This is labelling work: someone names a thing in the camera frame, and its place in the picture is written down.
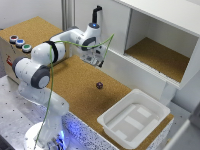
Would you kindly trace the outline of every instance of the brown mat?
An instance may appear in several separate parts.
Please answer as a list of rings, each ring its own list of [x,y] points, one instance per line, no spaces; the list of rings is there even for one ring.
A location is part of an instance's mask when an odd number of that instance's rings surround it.
[[[97,82],[103,83],[103,89],[96,88]],[[131,89],[84,63],[78,56],[73,56],[54,67],[53,90],[69,102],[72,113],[119,149],[123,149],[104,133],[97,118]],[[146,149],[172,119],[173,115],[167,116],[137,150]]]
[[[61,29],[40,17],[35,17],[1,30],[0,36],[9,42],[11,35],[17,35],[20,39],[24,39],[26,44],[35,47],[60,32],[62,32]]]
[[[181,82],[189,63],[189,58],[169,49],[149,38],[125,51],[130,56]]]

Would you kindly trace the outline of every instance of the small container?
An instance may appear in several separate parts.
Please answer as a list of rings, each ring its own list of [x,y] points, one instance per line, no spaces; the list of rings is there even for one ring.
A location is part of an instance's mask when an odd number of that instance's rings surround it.
[[[10,44],[15,44],[17,40],[18,40],[17,35],[10,36]]]
[[[16,47],[22,48],[22,46],[25,44],[25,41],[23,39],[16,40]]]
[[[125,149],[137,148],[170,113],[170,109],[134,89],[97,121],[105,133]]]
[[[23,51],[24,53],[30,53],[31,50],[32,50],[32,47],[31,47],[31,45],[29,45],[29,44],[25,44],[25,45],[22,46],[22,51]]]

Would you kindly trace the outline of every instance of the white plastic bin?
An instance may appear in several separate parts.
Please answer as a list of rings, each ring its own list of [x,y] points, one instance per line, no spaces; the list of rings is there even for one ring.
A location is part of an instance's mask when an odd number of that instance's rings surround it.
[[[169,108],[134,89],[97,121],[105,133],[122,147],[135,149],[169,113]]]

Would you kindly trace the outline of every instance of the cable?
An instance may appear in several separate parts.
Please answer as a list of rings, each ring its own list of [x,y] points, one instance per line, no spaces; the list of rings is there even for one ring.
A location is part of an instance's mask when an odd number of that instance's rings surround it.
[[[109,37],[109,38],[108,38],[106,41],[104,41],[103,43],[100,43],[100,44],[94,45],[94,46],[83,46],[83,45],[78,45],[78,44],[75,44],[75,43],[72,43],[72,42],[69,42],[69,41],[56,41],[55,43],[62,42],[62,43],[69,43],[69,44],[76,45],[76,46],[80,46],[80,47],[90,47],[90,48],[92,48],[92,47],[98,47],[98,46],[100,46],[100,45],[103,45],[103,44],[105,44],[106,42],[108,42],[108,41],[110,40],[109,43],[108,43],[107,49],[106,49],[106,53],[105,53],[105,55],[104,55],[104,59],[105,59],[105,56],[106,56],[106,54],[107,54],[108,48],[109,48],[109,46],[110,46],[110,43],[111,43],[113,37],[114,37],[114,34],[112,34],[111,37]],[[52,49],[52,46],[50,45],[50,62],[51,62],[50,64],[51,64],[51,77],[52,77],[52,78],[51,78],[51,79],[52,79],[52,81],[51,81],[51,92],[50,92],[50,95],[49,95],[49,100],[48,100],[48,105],[47,105],[47,111],[46,111],[45,117],[44,117],[44,119],[43,119],[42,125],[41,125],[41,127],[40,127],[39,133],[38,133],[38,135],[37,135],[37,139],[36,139],[36,142],[35,142],[34,150],[35,150],[35,148],[36,148],[36,145],[37,145],[37,142],[38,142],[38,139],[39,139],[39,136],[40,136],[40,132],[41,132],[42,127],[43,127],[43,125],[44,125],[44,122],[45,122],[45,120],[46,120],[46,118],[47,118],[47,114],[48,114],[49,106],[50,106],[50,101],[51,101],[51,95],[52,95],[52,92],[53,92],[53,75],[54,75],[54,72],[53,72],[53,62],[52,62],[52,52],[51,52],[51,49]]]

